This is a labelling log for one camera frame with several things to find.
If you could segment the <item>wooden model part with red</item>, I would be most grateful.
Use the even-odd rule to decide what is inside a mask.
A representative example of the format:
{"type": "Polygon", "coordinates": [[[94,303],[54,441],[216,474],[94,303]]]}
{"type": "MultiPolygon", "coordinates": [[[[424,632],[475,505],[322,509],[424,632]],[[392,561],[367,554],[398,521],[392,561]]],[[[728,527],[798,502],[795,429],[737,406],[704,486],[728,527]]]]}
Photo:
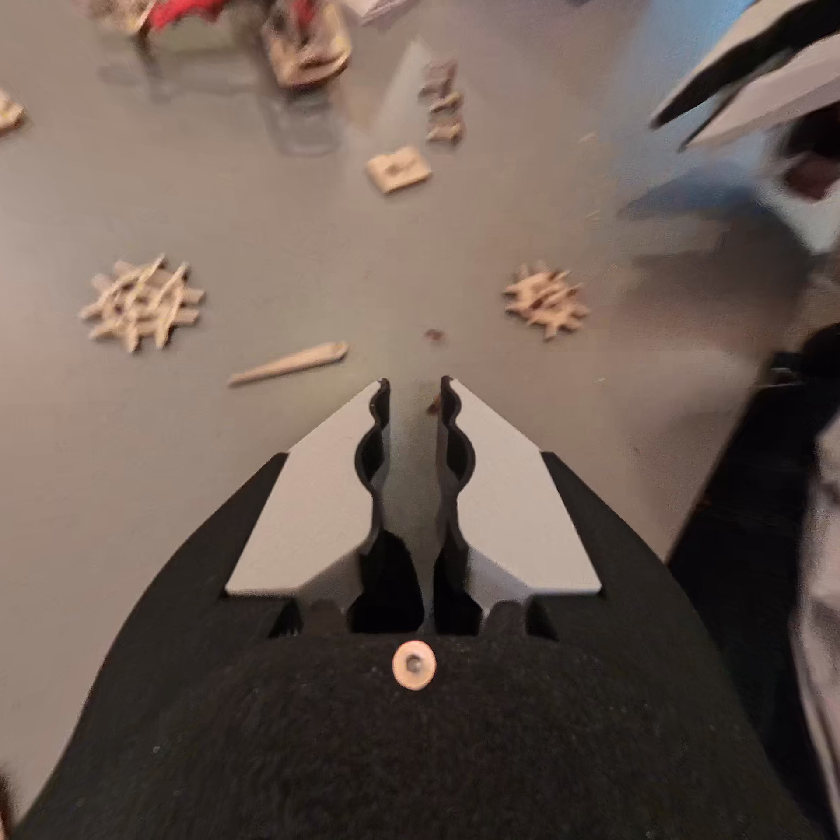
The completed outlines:
{"type": "Polygon", "coordinates": [[[160,32],[186,18],[215,22],[227,1],[77,1],[84,16],[101,28],[128,36],[160,32]]]}

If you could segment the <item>square wooden plate with holes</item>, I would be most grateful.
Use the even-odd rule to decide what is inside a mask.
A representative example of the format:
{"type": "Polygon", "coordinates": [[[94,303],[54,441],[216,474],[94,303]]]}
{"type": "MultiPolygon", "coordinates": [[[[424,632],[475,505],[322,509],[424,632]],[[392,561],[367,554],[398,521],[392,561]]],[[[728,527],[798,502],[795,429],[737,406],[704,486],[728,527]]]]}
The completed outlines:
{"type": "Polygon", "coordinates": [[[431,166],[413,145],[378,154],[367,161],[364,169],[384,196],[424,183],[432,174],[431,166]]]}

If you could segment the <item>person's dark jeans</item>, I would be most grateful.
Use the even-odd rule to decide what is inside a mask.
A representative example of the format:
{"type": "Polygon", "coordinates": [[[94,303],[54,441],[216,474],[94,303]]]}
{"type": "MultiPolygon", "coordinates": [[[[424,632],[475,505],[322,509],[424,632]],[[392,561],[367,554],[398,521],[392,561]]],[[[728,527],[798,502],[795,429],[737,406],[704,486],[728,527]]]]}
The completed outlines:
{"type": "Polygon", "coordinates": [[[773,770],[838,838],[789,636],[817,436],[838,414],[839,326],[778,352],[724,446],[668,567],[708,630],[773,770]]]}

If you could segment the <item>grey desk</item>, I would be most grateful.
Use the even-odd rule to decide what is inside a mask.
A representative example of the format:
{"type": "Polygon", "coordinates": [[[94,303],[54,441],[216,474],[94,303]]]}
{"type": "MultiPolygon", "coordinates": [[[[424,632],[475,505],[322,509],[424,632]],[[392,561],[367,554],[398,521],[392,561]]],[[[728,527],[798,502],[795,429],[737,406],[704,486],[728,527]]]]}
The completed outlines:
{"type": "Polygon", "coordinates": [[[453,375],[559,455],[666,559],[814,255],[760,183],[763,140],[679,153],[702,110],[648,118],[744,2],[414,2],[349,20],[349,68],[285,99],[245,6],[147,60],[72,2],[2,2],[2,773],[23,816],[122,624],[173,553],[275,453],[392,384],[387,527],[424,598],[434,420],[453,375]],[[462,141],[427,143],[427,67],[457,60],[462,141]],[[417,147],[384,196],[367,161],[417,147]],[[89,340],[117,259],[206,292],[157,350],[89,340]],[[550,341],[505,313],[521,263],[591,309],[550,341]],[[446,333],[425,339],[428,329],[446,333]],[[228,387],[323,343],[318,369],[228,387]]]}

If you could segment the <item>person's white t-shirt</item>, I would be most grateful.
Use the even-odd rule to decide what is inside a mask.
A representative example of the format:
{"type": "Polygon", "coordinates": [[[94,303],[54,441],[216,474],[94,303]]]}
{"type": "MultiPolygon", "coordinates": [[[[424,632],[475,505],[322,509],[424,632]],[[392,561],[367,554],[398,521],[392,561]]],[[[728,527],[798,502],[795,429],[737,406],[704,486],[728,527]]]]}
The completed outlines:
{"type": "Polygon", "coordinates": [[[817,436],[790,622],[805,719],[839,827],[839,416],[817,436]]]}

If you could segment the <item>pointed wooden stick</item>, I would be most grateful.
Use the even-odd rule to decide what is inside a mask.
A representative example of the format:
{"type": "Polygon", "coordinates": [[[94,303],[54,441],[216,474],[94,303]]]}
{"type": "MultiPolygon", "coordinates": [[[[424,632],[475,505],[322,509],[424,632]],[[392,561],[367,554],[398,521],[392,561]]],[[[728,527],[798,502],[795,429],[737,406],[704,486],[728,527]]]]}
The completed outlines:
{"type": "Polygon", "coordinates": [[[341,362],[350,350],[347,342],[323,343],[309,349],[289,353],[246,371],[232,374],[228,387],[239,387],[341,362]]]}

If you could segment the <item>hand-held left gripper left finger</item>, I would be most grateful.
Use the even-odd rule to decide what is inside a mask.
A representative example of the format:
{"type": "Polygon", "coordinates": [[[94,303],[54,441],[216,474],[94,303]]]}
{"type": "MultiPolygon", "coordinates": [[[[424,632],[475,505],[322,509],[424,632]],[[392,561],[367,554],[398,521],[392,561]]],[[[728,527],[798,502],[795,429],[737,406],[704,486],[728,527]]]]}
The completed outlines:
{"type": "Polygon", "coordinates": [[[367,385],[287,453],[229,576],[230,597],[331,602],[362,595],[363,557],[384,529],[391,385],[367,385]]]}

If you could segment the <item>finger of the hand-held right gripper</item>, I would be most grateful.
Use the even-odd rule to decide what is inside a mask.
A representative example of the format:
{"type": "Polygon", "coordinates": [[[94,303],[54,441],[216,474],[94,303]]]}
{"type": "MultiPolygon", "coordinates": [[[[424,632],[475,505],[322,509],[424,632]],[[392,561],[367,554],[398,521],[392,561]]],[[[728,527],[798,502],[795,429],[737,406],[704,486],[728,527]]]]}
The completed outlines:
{"type": "Polygon", "coordinates": [[[684,151],[728,144],[792,122],[839,99],[839,37],[823,38],[741,85],[686,138],[684,151]]]}
{"type": "Polygon", "coordinates": [[[798,53],[836,35],[838,29],[838,1],[752,3],[711,52],[657,106],[649,126],[665,126],[771,59],[798,53]]]}

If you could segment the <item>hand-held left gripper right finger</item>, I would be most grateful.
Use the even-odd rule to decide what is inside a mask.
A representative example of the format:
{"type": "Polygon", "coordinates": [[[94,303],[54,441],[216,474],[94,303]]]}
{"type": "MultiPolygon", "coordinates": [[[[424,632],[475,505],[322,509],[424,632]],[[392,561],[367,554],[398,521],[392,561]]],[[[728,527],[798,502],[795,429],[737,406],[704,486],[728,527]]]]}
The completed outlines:
{"type": "Polygon", "coordinates": [[[539,447],[451,376],[440,384],[438,529],[444,578],[481,611],[595,596],[595,570],[539,447]]]}

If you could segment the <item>wooden spoked gear with hub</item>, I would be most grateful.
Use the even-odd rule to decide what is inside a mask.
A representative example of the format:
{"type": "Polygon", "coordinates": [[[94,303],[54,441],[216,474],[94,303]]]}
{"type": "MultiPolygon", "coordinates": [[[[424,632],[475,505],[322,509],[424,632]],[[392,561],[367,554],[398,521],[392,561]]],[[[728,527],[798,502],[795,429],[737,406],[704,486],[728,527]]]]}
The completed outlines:
{"type": "Polygon", "coordinates": [[[569,270],[543,261],[521,263],[502,292],[505,313],[541,328],[544,341],[581,329],[592,310],[581,299],[582,285],[570,282],[570,276],[569,270]]]}

